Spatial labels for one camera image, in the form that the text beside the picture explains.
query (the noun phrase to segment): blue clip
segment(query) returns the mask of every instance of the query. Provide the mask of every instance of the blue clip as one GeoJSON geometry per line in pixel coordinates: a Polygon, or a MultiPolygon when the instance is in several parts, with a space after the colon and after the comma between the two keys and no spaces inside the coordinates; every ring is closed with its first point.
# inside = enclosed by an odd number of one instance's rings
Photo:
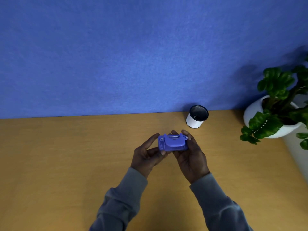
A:
{"type": "Polygon", "coordinates": [[[160,135],[158,137],[158,147],[161,151],[185,151],[188,149],[187,139],[188,137],[182,133],[179,135],[160,135]]]}

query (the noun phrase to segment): gray sleeve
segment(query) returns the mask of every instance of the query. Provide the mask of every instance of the gray sleeve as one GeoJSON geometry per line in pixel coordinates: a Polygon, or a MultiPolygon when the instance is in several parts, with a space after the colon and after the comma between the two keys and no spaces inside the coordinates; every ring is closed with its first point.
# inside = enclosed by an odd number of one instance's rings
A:
{"type": "Polygon", "coordinates": [[[118,187],[111,188],[105,194],[97,219],[89,230],[125,230],[129,221],[139,212],[141,195],[147,184],[144,176],[129,168],[118,187]]]}
{"type": "Polygon", "coordinates": [[[225,195],[210,173],[190,185],[209,231],[251,231],[240,206],[225,195]]]}

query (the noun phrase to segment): wooden table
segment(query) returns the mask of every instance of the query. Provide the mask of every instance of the wooden table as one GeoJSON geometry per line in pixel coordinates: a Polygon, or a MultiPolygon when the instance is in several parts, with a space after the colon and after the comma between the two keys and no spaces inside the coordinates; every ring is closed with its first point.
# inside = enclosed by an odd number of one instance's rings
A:
{"type": "MultiPolygon", "coordinates": [[[[239,140],[241,111],[0,120],[0,230],[87,230],[150,135],[188,129],[255,230],[308,230],[308,187],[282,139],[239,140]]],[[[206,230],[173,155],[156,166],[128,230],[206,230]]]]}

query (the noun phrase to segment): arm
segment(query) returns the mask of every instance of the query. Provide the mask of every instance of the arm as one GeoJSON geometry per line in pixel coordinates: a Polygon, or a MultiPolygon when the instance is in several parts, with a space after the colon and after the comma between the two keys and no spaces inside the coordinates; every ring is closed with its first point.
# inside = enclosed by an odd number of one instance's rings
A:
{"type": "Polygon", "coordinates": [[[105,200],[89,231],[125,230],[129,221],[139,212],[141,195],[148,184],[150,172],[170,153],[160,152],[158,147],[148,149],[158,136],[159,133],[153,135],[135,149],[131,167],[120,184],[105,194],[105,200]]]}
{"type": "Polygon", "coordinates": [[[190,189],[202,208],[207,228],[210,231],[252,230],[240,206],[225,195],[210,173],[205,154],[194,137],[185,130],[182,133],[188,137],[188,150],[174,151],[173,154],[182,173],[191,183],[190,189]]]}
{"type": "Polygon", "coordinates": [[[147,184],[144,176],[129,168],[118,187],[111,188],[105,194],[105,200],[89,230],[125,230],[139,212],[141,195],[147,184]]]}
{"type": "Polygon", "coordinates": [[[202,208],[209,231],[250,231],[244,212],[237,203],[225,195],[210,173],[190,185],[202,208]]]}

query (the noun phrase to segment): potted plant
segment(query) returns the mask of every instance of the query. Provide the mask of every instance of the potted plant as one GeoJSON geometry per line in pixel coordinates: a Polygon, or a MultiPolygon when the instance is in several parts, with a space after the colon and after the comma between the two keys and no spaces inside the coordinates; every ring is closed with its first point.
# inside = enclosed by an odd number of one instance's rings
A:
{"type": "MultiPolygon", "coordinates": [[[[308,125],[308,101],[299,108],[292,101],[297,94],[308,92],[308,68],[296,66],[291,71],[280,68],[267,68],[263,71],[264,78],[258,83],[259,91],[267,91],[262,97],[248,106],[244,112],[244,123],[240,139],[257,144],[263,138],[279,138],[298,128],[302,123],[308,125]],[[297,83],[291,89],[297,75],[297,83]]],[[[297,133],[303,141],[301,147],[308,150],[308,133],[297,133]]]]}

